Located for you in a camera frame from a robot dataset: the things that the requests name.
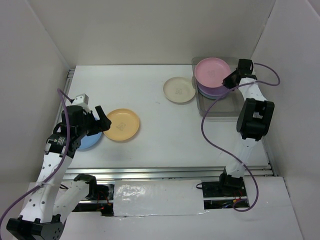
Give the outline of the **purple plate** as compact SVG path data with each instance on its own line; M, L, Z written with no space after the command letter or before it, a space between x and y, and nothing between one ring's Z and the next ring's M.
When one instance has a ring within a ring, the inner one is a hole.
M198 85L198 89L201 90L202 92L211 95L211 96L222 96L227 92L227 88L224 87L223 85L219 87L207 87L202 84Z
M199 93L202 96L204 96L204 97L206 97L208 99L211 99L211 100L216 100L216 99L218 99L220 97L220 95L209 95L209 94L206 94L206 93L202 92L200 89L199 89Z

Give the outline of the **yellow plate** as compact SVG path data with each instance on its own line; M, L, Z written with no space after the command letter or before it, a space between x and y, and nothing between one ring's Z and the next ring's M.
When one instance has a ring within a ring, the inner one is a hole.
M106 117L111 121L110 129L104 135L112 141L123 142L136 135L140 128L140 118L132 110L118 108L109 112Z

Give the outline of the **blue plate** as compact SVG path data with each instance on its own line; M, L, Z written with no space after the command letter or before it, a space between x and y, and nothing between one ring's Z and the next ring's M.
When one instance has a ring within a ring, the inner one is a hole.
M96 145L99 140L101 139L102 132L99 132L94 135L87 136L85 135L84 138L81 139L80 141L80 146L78 148L79 151L84 151L87 149L90 149L94 145Z

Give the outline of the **pink plate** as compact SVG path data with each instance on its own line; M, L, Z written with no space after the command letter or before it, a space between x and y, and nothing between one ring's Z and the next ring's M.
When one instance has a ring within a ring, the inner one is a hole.
M222 59L208 57L201 60L194 69L196 80L207 88L219 88L231 74L229 65Z

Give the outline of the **clear plastic bin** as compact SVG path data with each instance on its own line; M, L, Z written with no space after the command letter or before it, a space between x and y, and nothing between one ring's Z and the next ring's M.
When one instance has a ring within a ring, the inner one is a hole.
M197 108L199 114L203 116L208 110L210 105L214 102L212 99L208 99L200 94L197 79L195 78L195 67L203 59L208 58L205 56L194 57L191 60L192 65L192 85L195 88L195 98L197 102ZM244 104L242 94L238 90L234 90L225 97L221 98L208 112L207 117L213 118L237 118L241 112Z

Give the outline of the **cream plate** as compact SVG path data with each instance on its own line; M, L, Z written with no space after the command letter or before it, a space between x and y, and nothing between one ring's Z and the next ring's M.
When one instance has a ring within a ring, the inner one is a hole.
M192 100L196 94L191 79L185 77L172 77L163 85L165 97L177 104L184 104Z

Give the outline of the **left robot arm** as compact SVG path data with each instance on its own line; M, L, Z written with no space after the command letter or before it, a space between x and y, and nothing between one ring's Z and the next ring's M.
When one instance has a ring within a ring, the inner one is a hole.
M99 187L93 175L78 174L62 194L59 190L81 140L110 129L112 122L101 106L91 110L70 105L61 113L61 122L48 137L43 164L35 186L26 193L28 202L16 218L10 218L6 229L18 240L58 240L65 222L78 203L98 197Z

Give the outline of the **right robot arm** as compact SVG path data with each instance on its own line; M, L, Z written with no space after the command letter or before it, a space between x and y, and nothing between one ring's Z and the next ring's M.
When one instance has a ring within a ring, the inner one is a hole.
M240 136L233 154L236 160L225 166L217 184L223 196L229 196L243 186L245 165L249 162L251 152L269 131L275 104L263 96L257 80L254 63L250 59L239 59L235 71L223 80L223 85L228 89L238 87L244 99L236 123L236 131Z

